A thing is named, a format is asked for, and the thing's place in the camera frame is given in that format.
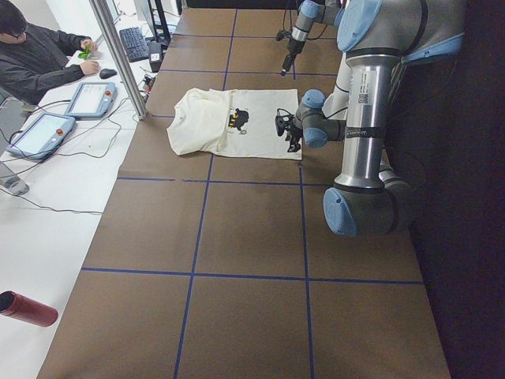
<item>black hair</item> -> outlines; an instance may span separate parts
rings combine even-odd
[[[9,0],[0,0],[0,33],[21,33],[26,29],[23,13]]]

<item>white cloth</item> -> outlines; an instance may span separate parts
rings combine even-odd
[[[287,152],[290,143],[275,128],[279,108],[294,113],[297,107],[296,89],[193,88],[175,105],[175,119],[167,129],[170,146],[178,155],[200,150],[220,156],[301,159],[301,150]]]

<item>white table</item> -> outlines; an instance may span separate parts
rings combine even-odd
[[[139,24],[136,18],[123,17],[117,26],[121,29],[135,24]],[[82,62],[77,58],[77,54],[72,57],[69,64]],[[95,56],[101,68],[115,69],[114,61],[104,42],[99,45],[99,54]],[[147,60],[135,62],[131,66],[137,83],[142,81],[145,70],[150,71]],[[82,81],[101,81],[101,79],[98,74],[92,75],[76,83],[50,90],[40,105],[71,99]],[[128,96],[119,74],[107,81],[113,81],[118,87],[112,106],[113,111],[121,100]],[[67,105],[68,103],[55,104],[49,106],[47,110],[62,114]],[[33,121],[38,114],[39,112],[31,116],[25,125]],[[57,154],[86,152],[101,156],[117,134],[110,150],[103,158],[92,158],[83,154],[55,155],[30,171],[20,174],[30,186],[25,197],[38,205],[55,209],[102,212],[138,122],[129,100],[123,103],[111,119],[121,125],[119,132],[119,126],[109,120],[98,126],[96,125],[99,120],[77,121],[74,131],[56,151]],[[14,156],[6,152],[1,160],[9,161],[13,158]],[[18,159],[6,164],[14,172],[20,172],[34,163]],[[2,236],[0,292],[17,292],[53,306],[60,314],[56,323],[48,328],[9,317],[0,317],[1,377],[32,379],[37,376],[99,220],[100,214],[42,210],[23,199],[0,192]]]

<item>black keyboard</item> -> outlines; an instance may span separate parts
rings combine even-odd
[[[119,31],[121,43],[126,51],[128,62],[141,61],[149,58],[148,44],[140,28],[126,28]]]

